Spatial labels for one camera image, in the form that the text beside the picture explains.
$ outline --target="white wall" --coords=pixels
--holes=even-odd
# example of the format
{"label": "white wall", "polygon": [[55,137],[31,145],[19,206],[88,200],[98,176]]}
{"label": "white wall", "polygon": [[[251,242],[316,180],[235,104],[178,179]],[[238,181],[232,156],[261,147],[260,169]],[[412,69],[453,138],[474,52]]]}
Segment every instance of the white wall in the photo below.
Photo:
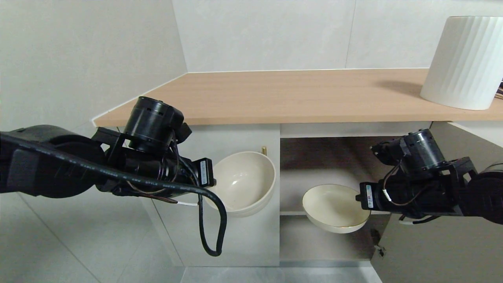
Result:
{"label": "white wall", "polygon": [[[171,1],[1,1],[0,130],[90,119],[184,73]],[[1,196],[1,282],[179,282],[141,201]]]}
{"label": "white wall", "polygon": [[448,16],[500,0],[173,0],[189,72],[429,67]]}

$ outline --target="bowl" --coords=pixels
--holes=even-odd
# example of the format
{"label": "bowl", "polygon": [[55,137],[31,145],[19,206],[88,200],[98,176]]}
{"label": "bowl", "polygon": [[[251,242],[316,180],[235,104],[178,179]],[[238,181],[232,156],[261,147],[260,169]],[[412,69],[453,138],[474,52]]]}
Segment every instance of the bowl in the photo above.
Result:
{"label": "bowl", "polygon": [[302,197],[307,217],[323,230],[346,234],[361,228],[370,216],[355,200],[359,192],[342,185],[327,184],[309,189]]}
{"label": "bowl", "polygon": [[[240,152],[213,167],[217,184],[209,190],[223,202],[229,217],[247,217],[263,209],[273,196],[276,168],[258,152]],[[206,202],[217,207],[209,199]]]}

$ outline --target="white ribbed vase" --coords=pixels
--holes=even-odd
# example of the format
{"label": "white ribbed vase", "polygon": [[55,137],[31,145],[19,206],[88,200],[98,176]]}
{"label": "white ribbed vase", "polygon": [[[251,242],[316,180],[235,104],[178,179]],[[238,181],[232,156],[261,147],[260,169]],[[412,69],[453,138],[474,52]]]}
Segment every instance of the white ribbed vase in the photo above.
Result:
{"label": "white ribbed vase", "polygon": [[449,17],[421,97],[456,108],[491,106],[503,78],[503,17]]}

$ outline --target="label sticker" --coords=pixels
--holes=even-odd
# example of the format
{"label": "label sticker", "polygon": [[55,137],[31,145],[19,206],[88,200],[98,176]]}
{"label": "label sticker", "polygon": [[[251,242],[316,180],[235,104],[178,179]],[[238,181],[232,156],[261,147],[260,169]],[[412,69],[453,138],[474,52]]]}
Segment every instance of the label sticker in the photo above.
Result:
{"label": "label sticker", "polygon": [[366,185],[367,189],[367,206],[368,208],[374,208],[374,199],[372,198],[372,187],[370,185]]}
{"label": "label sticker", "polygon": [[208,184],[208,175],[206,173],[206,161],[201,162],[201,185]]}

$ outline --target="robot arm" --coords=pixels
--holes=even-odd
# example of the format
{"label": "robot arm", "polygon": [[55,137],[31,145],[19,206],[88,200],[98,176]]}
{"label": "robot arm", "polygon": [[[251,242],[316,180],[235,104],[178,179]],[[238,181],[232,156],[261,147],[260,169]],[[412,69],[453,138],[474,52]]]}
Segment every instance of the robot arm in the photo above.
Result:
{"label": "robot arm", "polygon": [[[180,156],[178,144],[191,131],[182,113],[170,105],[140,97],[124,133],[98,128],[92,138],[60,127],[39,125],[1,132],[0,193],[23,192],[64,198],[93,185],[117,196],[141,196],[169,203],[173,197],[199,196],[199,226],[205,251],[222,252],[227,214],[222,201],[206,187],[215,184],[210,159],[197,161]],[[129,148],[123,147],[129,141]],[[106,151],[101,145],[108,145]],[[216,250],[204,236],[202,197],[220,212]]]}
{"label": "robot arm", "polygon": [[377,183],[360,183],[357,201],[363,209],[400,213],[402,220],[430,216],[406,224],[439,216],[477,216],[503,224],[503,163],[477,173],[469,157],[446,161],[428,129],[371,150],[381,163],[394,167]]}

